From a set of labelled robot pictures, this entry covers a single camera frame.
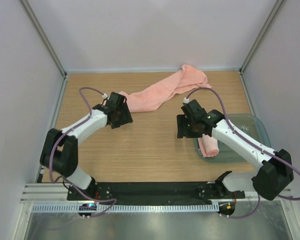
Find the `pink bunny towel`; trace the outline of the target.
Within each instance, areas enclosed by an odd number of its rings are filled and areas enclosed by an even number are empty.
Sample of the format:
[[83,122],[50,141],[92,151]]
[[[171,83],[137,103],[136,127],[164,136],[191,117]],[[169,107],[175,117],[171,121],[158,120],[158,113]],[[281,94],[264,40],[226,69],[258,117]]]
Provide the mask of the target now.
[[217,139],[203,135],[198,139],[199,150],[204,158],[212,158],[218,155],[219,147]]

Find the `plain pink towel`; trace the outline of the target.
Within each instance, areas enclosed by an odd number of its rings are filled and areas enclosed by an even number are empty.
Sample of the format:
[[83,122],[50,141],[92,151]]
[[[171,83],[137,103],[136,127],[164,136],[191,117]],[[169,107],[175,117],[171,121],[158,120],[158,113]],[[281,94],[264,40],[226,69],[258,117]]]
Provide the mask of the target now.
[[144,113],[156,111],[175,95],[202,87],[212,87],[207,75],[191,65],[184,64],[179,71],[142,91],[131,94],[120,91],[119,94],[127,98],[127,105],[131,113]]

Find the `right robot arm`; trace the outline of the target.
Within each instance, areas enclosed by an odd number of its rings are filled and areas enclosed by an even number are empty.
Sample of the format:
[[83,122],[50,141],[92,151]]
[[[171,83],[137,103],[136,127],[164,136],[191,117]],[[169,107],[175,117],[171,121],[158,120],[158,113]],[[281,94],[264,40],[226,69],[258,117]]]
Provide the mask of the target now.
[[262,198],[272,201],[294,179],[288,167],[291,156],[284,149],[275,151],[256,141],[238,129],[218,110],[206,112],[197,100],[185,98],[177,115],[177,138],[212,137],[227,145],[253,166],[255,172],[232,172],[225,174],[215,185],[215,192],[227,198],[236,191],[255,191]]

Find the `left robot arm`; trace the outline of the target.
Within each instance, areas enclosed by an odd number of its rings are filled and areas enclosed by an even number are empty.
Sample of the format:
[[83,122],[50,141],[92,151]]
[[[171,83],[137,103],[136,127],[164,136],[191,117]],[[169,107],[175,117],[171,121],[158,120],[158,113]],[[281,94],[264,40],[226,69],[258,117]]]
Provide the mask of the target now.
[[88,114],[72,125],[61,130],[52,128],[47,132],[40,156],[40,164],[49,169],[50,181],[54,183],[52,172],[65,178],[85,200],[97,194],[95,179],[79,167],[79,145],[94,132],[110,126],[112,129],[133,122],[127,97],[117,92],[102,93],[103,101],[91,107],[85,97]]

